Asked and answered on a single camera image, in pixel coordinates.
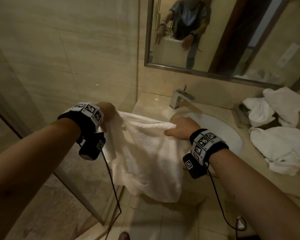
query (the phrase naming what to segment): sink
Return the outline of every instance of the sink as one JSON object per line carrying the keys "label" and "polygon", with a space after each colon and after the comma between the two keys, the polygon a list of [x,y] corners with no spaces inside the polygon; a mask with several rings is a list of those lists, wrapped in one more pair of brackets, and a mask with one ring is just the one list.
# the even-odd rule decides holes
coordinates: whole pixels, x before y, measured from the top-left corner
{"label": "sink", "polygon": [[187,113],[184,117],[190,117],[201,128],[208,129],[226,142],[230,151],[239,155],[242,151],[243,142],[239,134],[223,121],[203,113]]}

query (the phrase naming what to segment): gray shirt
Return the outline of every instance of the gray shirt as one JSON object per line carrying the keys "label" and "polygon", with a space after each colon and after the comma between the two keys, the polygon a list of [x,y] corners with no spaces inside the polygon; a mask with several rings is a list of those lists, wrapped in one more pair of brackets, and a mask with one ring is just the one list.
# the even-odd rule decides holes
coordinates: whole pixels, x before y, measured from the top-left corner
{"label": "gray shirt", "polygon": [[[181,13],[181,7],[180,7],[179,3],[180,3],[179,1],[175,2],[170,10],[174,11],[175,18],[179,17],[181,15],[181,18],[182,18],[182,21],[184,22],[184,24],[187,26],[190,26],[197,17],[200,5],[198,5],[193,10],[190,10],[189,8],[187,8],[186,5],[184,5],[183,13]],[[202,8],[202,11],[200,12],[200,16],[199,16],[200,20],[205,17],[207,17],[210,20],[210,10],[207,7],[207,5],[205,5]]]}

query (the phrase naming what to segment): person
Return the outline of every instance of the person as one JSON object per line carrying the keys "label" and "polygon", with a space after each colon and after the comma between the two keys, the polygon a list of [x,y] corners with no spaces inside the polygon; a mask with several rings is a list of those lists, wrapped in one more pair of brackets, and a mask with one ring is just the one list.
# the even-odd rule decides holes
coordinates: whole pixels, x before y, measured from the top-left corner
{"label": "person", "polygon": [[160,44],[161,39],[166,36],[167,24],[173,20],[173,38],[182,40],[182,48],[188,52],[188,69],[192,69],[195,63],[196,51],[201,36],[205,33],[210,23],[212,0],[179,0],[176,1],[168,14],[161,21],[156,32],[155,43]]}
{"label": "person", "polygon": [[[103,113],[101,126],[105,129],[116,109],[105,102],[97,106]],[[76,117],[59,118],[0,154],[0,239],[4,239],[73,144],[87,133],[85,124]],[[202,130],[191,118],[179,117],[174,124],[176,128],[165,131],[166,136],[190,140]],[[300,239],[300,208],[286,194],[228,149],[212,153],[208,161],[262,239]],[[119,237],[129,239],[125,232]]]}

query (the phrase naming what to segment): person's right arm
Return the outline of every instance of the person's right arm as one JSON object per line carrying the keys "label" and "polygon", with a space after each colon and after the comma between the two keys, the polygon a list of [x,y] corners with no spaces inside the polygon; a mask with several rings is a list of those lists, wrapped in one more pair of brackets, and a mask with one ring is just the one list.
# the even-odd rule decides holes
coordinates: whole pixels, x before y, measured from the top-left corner
{"label": "person's right arm", "polygon": [[[166,25],[168,24],[169,21],[174,19],[174,11],[170,10],[168,14],[164,17],[161,22],[164,22]],[[155,37],[155,43],[160,44],[160,41],[162,37],[166,36],[166,27],[164,25],[159,25],[159,28],[157,30],[157,34]]]}
{"label": "person's right arm", "polygon": [[[189,140],[200,129],[191,118],[174,123],[165,135]],[[300,208],[285,193],[228,149],[212,154],[209,163],[260,238],[300,239]]]}

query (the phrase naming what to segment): mirror frame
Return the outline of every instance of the mirror frame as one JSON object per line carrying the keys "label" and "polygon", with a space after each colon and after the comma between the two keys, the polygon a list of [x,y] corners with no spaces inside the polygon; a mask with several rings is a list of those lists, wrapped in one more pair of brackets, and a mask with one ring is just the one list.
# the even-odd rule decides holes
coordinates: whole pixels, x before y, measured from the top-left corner
{"label": "mirror frame", "polygon": [[[152,17],[153,17],[153,9],[154,9],[154,0],[148,0],[148,13],[147,13],[147,25],[146,25],[146,37],[145,37],[145,51],[144,51],[144,66],[149,68],[157,68],[166,71],[180,72],[194,76],[202,76],[207,78],[218,79],[222,81],[239,83],[249,86],[262,87],[262,88],[271,88],[273,90],[277,90],[279,88],[284,87],[283,85],[277,85],[267,82],[254,81],[254,80],[246,80],[243,78],[237,77],[229,77],[219,74],[213,74],[209,72],[202,72],[197,70],[190,70],[186,68],[180,68],[175,66],[156,64],[149,62],[149,54],[150,54],[150,42],[151,42],[151,29],[152,29]],[[300,89],[300,78],[290,87],[293,91],[297,91]]]}

